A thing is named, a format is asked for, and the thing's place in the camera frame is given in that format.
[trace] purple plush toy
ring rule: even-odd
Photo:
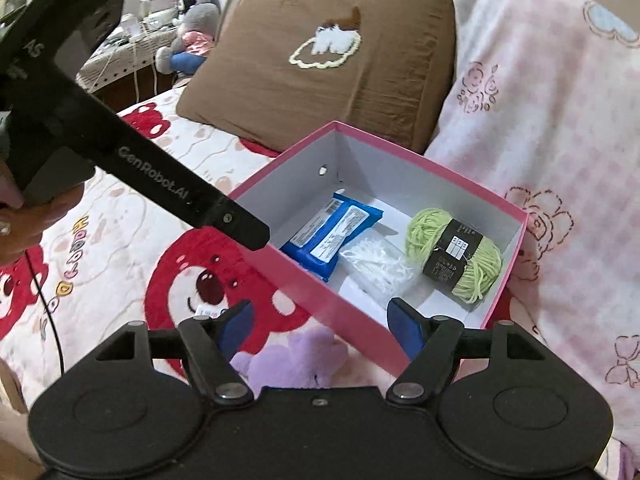
[[[252,356],[239,352],[231,365],[256,395],[264,386],[273,388],[329,388],[333,375],[345,364],[347,345],[328,328],[290,334],[289,347],[271,345]]]

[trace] screw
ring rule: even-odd
[[[249,390],[242,383],[226,383],[216,388],[216,395],[225,400],[242,399]]]
[[[399,383],[394,386],[393,393],[400,399],[417,399],[424,393],[424,388],[418,383]]]

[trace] bow print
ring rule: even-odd
[[[640,335],[621,335],[616,338],[615,347],[618,362],[607,372],[605,381],[609,384],[629,383],[631,388],[640,387]]]

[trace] blue package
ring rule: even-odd
[[[340,248],[372,227],[382,214],[380,209],[334,193],[329,203],[280,250],[328,282]]]

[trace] pillow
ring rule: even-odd
[[[454,56],[452,0],[245,0],[177,113],[279,152],[339,120],[423,153]]]
[[[454,4],[426,156],[529,212],[509,290],[640,466],[640,35],[589,0]]]

